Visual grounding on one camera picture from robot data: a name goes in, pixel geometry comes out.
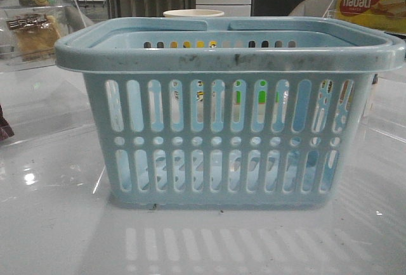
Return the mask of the bread package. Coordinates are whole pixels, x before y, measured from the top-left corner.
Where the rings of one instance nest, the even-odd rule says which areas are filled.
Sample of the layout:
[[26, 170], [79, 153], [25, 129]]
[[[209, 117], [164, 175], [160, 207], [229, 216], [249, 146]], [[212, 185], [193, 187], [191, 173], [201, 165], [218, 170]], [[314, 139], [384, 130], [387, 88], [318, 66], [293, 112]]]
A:
[[52, 56], [54, 45], [61, 38], [59, 26], [52, 15], [31, 13], [14, 16], [6, 21], [16, 37], [22, 61], [34, 61]]

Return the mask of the light blue plastic basket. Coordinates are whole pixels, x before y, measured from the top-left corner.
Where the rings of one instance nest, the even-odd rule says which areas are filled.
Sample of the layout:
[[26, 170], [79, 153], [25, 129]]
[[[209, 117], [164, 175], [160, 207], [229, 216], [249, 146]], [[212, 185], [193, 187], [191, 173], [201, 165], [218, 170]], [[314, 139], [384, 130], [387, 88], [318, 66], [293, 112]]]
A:
[[317, 207], [405, 43], [310, 17], [116, 18], [59, 39], [123, 203]]

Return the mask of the yellow popcorn paper cup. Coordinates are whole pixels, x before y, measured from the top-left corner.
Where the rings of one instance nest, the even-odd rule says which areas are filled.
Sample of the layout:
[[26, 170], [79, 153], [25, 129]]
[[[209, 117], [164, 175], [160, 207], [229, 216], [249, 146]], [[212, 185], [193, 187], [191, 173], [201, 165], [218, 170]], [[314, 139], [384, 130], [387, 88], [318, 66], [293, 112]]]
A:
[[224, 14], [223, 11], [207, 9], [167, 10], [163, 12], [163, 16], [168, 18], [221, 17]]

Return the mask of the clear acrylic left shelf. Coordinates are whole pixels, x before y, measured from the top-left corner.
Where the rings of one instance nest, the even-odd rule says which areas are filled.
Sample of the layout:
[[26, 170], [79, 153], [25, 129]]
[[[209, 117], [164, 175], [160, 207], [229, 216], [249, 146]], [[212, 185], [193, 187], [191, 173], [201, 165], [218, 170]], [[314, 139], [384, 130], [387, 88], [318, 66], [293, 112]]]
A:
[[1, 146], [72, 125], [80, 77], [55, 66], [55, 42], [93, 24], [77, 0], [1, 0]]

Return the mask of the red snack bag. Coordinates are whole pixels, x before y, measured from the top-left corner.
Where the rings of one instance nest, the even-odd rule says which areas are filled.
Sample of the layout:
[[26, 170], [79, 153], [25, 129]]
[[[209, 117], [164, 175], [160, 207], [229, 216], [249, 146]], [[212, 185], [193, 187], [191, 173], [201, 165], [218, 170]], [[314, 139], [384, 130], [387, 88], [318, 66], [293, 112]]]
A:
[[13, 129], [11, 128], [10, 124], [4, 117], [3, 109], [0, 106], [0, 140], [4, 141], [5, 139], [8, 139], [10, 137], [13, 137], [15, 135]]

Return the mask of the yellow nabati wafer box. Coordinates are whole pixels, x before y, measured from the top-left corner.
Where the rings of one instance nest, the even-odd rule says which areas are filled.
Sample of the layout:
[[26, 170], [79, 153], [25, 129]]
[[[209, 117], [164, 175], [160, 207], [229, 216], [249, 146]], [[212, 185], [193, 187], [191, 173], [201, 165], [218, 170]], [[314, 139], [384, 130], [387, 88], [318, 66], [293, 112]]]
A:
[[405, 33], [405, 0], [337, 0], [334, 17], [387, 32]]

